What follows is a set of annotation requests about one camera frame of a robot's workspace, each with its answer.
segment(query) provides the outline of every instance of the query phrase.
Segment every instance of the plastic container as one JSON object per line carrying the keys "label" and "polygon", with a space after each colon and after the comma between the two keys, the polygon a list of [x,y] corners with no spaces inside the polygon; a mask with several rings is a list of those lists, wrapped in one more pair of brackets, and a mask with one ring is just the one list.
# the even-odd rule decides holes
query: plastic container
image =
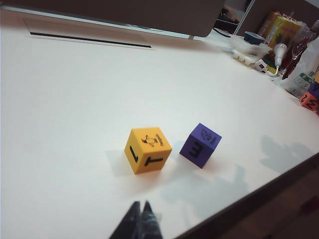
{"label": "plastic container", "polygon": [[237,52],[240,52],[241,55],[254,56],[255,59],[259,60],[263,58],[271,48],[264,43],[259,45],[250,44],[244,40],[242,36],[230,36],[230,44],[236,49]]}
{"label": "plastic container", "polygon": [[245,31],[244,40],[249,42],[250,44],[259,45],[260,43],[263,43],[265,41],[265,38],[257,35],[254,32]]}

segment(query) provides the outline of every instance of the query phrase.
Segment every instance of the floor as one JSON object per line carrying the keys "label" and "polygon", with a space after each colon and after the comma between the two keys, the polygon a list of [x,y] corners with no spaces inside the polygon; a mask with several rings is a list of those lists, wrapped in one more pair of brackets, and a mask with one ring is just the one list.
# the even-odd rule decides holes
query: floor
{"label": "floor", "polygon": [[319,239],[319,154],[179,238]]}

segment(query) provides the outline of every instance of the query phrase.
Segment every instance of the cube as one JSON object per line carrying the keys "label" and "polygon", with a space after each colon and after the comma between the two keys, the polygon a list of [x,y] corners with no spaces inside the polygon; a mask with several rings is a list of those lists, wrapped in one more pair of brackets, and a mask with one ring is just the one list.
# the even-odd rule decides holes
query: cube
{"label": "cube", "polygon": [[221,136],[199,123],[190,133],[179,153],[198,167],[203,168],[220,140]]}
{"label": "cube", "polygon": [[312,94],[310,94],[308,91],[306,91],[299,99],[300,104],[311,110],[315,111],[318,108],[319,101],[316,97],[314,97]]}
{"label": "cube", "polygon": [[319,99],[319,83],[317,81],[313,82],[310,85],[308,92],[312,94],[314,97],[316,97],[317,99]]}
{"label": "cube", "polygon": [[171,146],[158,127],[131,130],[124,152],[135,174],[161,170]]}

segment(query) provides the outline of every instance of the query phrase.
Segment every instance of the white table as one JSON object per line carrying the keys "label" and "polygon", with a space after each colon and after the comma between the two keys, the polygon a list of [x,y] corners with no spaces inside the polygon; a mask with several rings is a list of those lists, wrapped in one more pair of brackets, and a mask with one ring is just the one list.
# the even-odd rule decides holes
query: white table
{"label": "white table", "polygon": [[[3,238],[104,239],[136,200],[173,238],[318,152],[318,116],[214,34],[140,32],[143,50],[32,38],[24,17],[55,21],[1,11]],[[223,137],[203,169],[179,155],[199,122]],[[173,151],[134,175],[124,146],[148,126]]]}

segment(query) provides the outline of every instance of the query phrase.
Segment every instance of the white container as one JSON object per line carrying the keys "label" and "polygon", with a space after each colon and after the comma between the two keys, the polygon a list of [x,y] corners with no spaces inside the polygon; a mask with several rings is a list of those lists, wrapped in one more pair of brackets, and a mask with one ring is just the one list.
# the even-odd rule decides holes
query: white container
{"label": "white container", "polygon": [[264,43],[259,45],[250,44],[244,40],[243,36],[230,36],[230,44],[236,49],[236,52],[242,55],[254,56],[253,58],[259,60],[263,58],[271,48]]}

